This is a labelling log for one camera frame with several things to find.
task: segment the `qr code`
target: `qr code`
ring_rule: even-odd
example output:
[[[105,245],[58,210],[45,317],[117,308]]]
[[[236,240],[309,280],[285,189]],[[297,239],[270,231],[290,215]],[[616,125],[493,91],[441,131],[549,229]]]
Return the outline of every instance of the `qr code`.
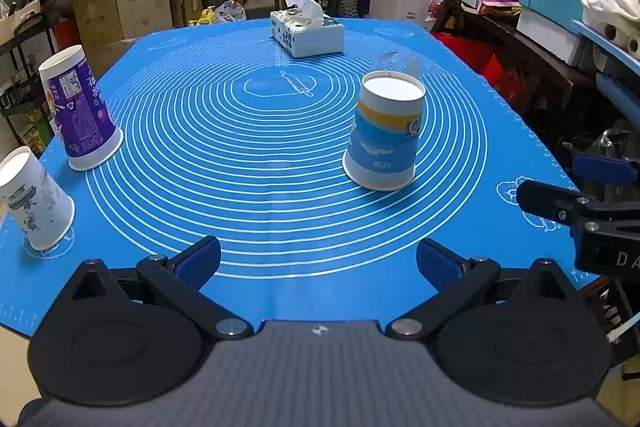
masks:
[[[71,71],[60,77],[60,87],[62,87],[62,91],[65,93],[67,100],[82,91],[80,80],[75,71]]]

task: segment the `tissue box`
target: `tissue box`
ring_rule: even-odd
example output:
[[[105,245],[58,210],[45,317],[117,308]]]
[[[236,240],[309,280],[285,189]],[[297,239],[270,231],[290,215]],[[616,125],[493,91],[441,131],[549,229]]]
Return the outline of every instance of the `tissue box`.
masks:
[[[344,51],[344,26],[324,15],[322,26],[304,18],[298,8],[271,12],[271,36],[293,57]]]

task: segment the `black circular cover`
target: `black circular cover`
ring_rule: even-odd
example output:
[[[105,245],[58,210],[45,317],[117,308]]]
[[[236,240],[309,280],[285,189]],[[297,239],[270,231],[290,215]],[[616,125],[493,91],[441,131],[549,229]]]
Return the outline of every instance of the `black circular cover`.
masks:
[[[126,405],[159,396],[195,371],[202,336],[180,314],[101,297],[74,303],[29,346],[45,394],[79,405]]]
[[[562,301],[470,309],[440,332],[443,371],[470,393],[521,407],[549,407],[593,395],[611,352],[594,317],[572,314]]]

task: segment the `paper roll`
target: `paper roll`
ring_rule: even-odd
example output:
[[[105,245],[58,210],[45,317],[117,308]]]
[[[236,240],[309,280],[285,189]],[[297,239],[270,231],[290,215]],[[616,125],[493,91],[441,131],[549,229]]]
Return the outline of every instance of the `paper roll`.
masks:
[[[62,50],[38,69],[69,166],[88,171],[106,162],[120,148],[123,134],[102,99],[82,46]]]
[[[614,25],[607,24],[604,28],[604,36],[607,41],[610,41],[618,47],[626,50],[629,43],[629,35],[622,32],[619,28],[616,28]]]
[[[26,146],[0,162],[0,200],[35,250],[47,250],[65,237],[76,215],[74,200]]]
[[[626,50],[636,60],[640,60],[640,38],[629,37],[629,43],[626,46]]]
[[[370,190],[398,190],[414,179],[424,85],[397,71],[366,74],[342,168]]]

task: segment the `purple paper cup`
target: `purple paper cup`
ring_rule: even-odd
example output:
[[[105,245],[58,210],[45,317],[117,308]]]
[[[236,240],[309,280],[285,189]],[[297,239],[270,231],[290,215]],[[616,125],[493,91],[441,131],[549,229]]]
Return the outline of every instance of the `purple paper cup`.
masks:
[[[49,57],[39,67],[69,166],[88,171],[111,158],[124,135],[116,126],[79,44]]]

